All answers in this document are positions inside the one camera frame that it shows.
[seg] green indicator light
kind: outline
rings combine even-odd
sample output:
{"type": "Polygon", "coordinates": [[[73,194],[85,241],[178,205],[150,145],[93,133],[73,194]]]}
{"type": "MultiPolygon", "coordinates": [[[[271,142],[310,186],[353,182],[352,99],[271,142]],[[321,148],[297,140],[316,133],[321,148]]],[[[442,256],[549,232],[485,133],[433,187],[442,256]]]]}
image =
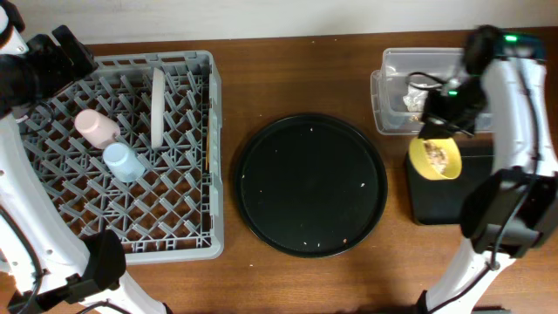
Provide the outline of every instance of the green indicator light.
{"type": "Polygon", "coordinates": [[[517,41],[517,36],[515,36],[515,35],[506,35],[504,38],[508,42],[516,42],[517,41]]]}

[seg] black round tray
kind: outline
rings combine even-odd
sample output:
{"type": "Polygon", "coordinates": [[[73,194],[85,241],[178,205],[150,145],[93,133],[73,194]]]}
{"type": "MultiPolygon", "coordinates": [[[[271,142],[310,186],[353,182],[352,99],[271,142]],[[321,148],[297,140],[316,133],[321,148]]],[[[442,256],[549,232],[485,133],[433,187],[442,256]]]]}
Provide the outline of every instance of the black round tray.
{"type": "Polygon", "coordinates": [[[339,254],[361,242],[385,206],[384,164],[372,144],[339,119],[304,114],[263,128],[235,173],[244,221],[293,256],[339,254]]]}

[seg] cup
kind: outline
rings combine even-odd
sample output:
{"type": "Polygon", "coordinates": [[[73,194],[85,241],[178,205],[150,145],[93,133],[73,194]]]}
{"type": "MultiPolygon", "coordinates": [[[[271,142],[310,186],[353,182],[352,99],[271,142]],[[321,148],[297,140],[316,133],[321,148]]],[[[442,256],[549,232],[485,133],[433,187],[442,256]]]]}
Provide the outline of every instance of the cup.
{"type": "Polygon", "coordinates": [[[118,142],[105,148],[103,161],[112,174],[124,183],[138,180],[146,171],[136,153],[128,145],[118,142]]]}
{"type": "Polygon", "coordinates": [[[73,123],[76,130],[98,149],[105,149],[109,144],[115,143],[114,137],[120,135],[116,122],[92,109],[82,110],[73,123]]]}

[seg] wooden table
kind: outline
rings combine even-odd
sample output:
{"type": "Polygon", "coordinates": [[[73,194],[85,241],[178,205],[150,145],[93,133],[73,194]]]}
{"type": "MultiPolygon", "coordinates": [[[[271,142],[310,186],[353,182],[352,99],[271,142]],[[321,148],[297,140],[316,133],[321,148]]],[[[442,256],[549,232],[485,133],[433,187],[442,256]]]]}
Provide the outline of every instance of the wooden table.
{"type": "MultiPolygon", "coordinates": [[[[529,31],[548,48],[548,119],[558,147],[558,28],[529,31]]],[[[132,266],[129,272],[177,314],[345,313],[414,304],[446,270],[460,232],[457,226],[412,222],[403,169],[410,137],[376,130],[370,76],[380,68],[385,48],[460,47],[465,35],[440,31],[92,46],[96,55],[208,50],[223,82],[225,250],[212,261],[132,266]],[[384,159],[389,181],[384,216],[367,239],[340,256],[287,256],[258,240],[236,208],[231,178],[239,152],[260,128],[293,113],[326,113],[351,123],[384,159]]],[[[488,145],[490,136],[475,141],[488,145]]],[[[10,277],[0,275],[0,304],[8,303],[13,287],[10,277]]],[[[514,313],[558,312],[558,241],[551,239],[506,270],[479,305],[502,305],[514,313]]],[[[80,308],[62,304],[52,312],[80,308]]]]}

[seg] light blue cup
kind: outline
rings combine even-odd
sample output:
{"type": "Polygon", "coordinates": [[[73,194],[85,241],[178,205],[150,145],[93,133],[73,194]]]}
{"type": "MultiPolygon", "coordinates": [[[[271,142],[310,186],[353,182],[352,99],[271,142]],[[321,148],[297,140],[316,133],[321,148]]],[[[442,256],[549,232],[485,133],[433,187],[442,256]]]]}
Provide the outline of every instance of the light blue cup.
{"type": "Polygon", "coordinates": [[[136,157],[136,153],[126,144],[112,143],[105,148],[103,160],[112,174],[122,182],[138,180],[146,168],[136,157]]]}

